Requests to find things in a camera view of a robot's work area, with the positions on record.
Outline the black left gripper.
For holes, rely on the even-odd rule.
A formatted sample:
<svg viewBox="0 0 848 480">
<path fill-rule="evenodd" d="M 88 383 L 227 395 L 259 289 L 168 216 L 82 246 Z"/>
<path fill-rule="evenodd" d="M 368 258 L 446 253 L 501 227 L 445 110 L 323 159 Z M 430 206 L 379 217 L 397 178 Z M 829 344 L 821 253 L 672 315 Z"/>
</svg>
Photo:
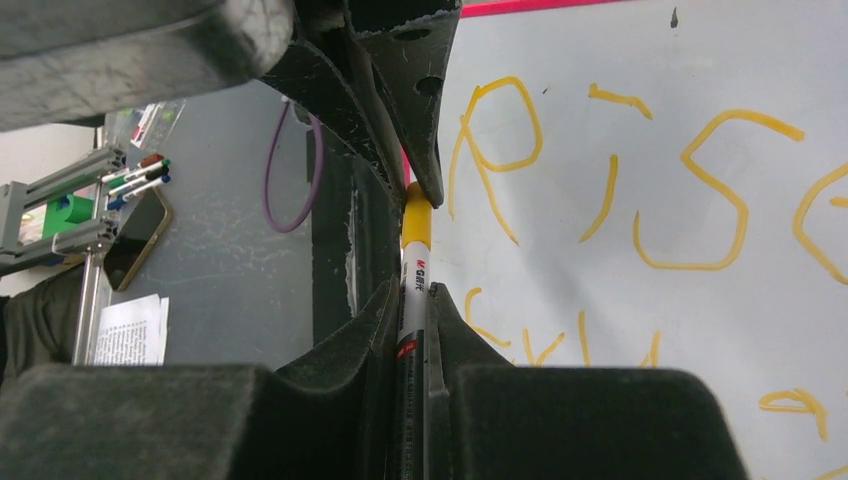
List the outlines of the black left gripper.
<svg viewBox="0 0 848 480">
<path fill-rule="evenodd" d="M 4 1 L 1 129 L 74 121 L 257 79 L 291 1 Z"/>
</svg>

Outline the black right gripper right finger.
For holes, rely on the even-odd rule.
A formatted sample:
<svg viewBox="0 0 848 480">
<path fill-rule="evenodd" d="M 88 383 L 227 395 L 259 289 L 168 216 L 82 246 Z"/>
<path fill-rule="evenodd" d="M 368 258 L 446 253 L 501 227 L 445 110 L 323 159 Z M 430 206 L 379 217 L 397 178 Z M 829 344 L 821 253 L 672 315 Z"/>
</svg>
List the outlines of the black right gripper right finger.
<svg viewBox="0 0 848 480">
<path fill-rule="evenodd" d="M 427 299 L 433 479 L 744 479 L 722 409 L 677 369 L 518 367 Z"/>
</svg>

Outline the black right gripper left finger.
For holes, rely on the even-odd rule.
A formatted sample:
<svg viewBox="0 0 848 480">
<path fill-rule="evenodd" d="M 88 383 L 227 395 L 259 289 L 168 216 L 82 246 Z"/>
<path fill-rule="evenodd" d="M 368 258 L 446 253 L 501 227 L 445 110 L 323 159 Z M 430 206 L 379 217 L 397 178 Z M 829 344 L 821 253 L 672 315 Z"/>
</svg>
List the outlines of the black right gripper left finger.
<svg viewBox="0 0 848 480">
<path fill-rule="evenodd" d="M 42 366 L 1 402 L 5 479 L 382 479 L 395 280 L 278 370 Z"/>
</svg>

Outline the yellow marker cap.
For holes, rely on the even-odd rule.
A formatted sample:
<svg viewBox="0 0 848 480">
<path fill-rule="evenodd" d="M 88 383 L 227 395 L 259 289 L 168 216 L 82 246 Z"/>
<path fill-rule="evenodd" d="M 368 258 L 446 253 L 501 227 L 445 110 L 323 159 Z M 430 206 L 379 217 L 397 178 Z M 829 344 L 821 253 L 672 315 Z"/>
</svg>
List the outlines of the yellow marker cap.
<svg viewBox="0 0 848 480">
<path fill-rule="evenodd" d="M 406 205 L 403 212 L 401 247 L 418 242 L 428 249 L 432 244 L 433 208 L 418 182 L 407 186 Z"/>
</svg>

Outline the white marker pen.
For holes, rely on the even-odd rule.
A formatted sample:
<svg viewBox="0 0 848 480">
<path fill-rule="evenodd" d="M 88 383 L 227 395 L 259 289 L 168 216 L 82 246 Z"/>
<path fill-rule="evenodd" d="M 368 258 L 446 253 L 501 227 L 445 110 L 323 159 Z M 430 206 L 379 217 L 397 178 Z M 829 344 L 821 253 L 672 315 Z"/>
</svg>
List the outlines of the white marker pen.
<svg viewBox="0 0 848 480">
<path fill-rule="evenodd" d="M 392 479 L 425 479 L 426 317 L 430 250 L 422 241 L 405 245 L 399 289 Z"/>
</svg>

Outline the pink framed whiteboard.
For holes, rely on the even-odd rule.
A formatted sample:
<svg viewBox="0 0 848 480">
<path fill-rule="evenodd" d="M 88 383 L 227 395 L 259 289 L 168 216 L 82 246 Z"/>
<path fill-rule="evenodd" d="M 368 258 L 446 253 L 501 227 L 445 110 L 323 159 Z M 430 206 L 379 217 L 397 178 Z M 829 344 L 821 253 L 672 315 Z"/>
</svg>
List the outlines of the pink framed whiteboard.
<svg viewBox="0 0 848 480">
<path fill-rule="evenodd" d="M 433 280 L 507 360 L 677 368 L 758 479 L 847 475 L 847 5 L 464 6 Z"/>
</svg>

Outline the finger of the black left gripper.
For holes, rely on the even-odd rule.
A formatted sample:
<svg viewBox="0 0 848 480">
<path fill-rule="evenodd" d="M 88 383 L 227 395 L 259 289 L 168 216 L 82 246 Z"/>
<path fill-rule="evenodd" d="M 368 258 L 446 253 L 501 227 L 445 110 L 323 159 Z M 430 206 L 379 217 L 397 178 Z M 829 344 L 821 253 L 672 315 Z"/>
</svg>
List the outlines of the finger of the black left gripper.
<svg viewBox="0 0 848 480">
<path fill-rule="evenodd" d="M 407 161 L 434 208 L 445 198 L 438 127 L 461 11 L 453 0 L 347 3 L 353 39 L 376 69 Z"/>
<path fill-rule="evenodd" d="M 346 1 L 295 1 L 284 56 L 261 81 L 317 117 L 375 174 L 391 204 L 404 203 L 398 138 L 378 95 L 372 62 L 354 40 Z"/>
</svg>

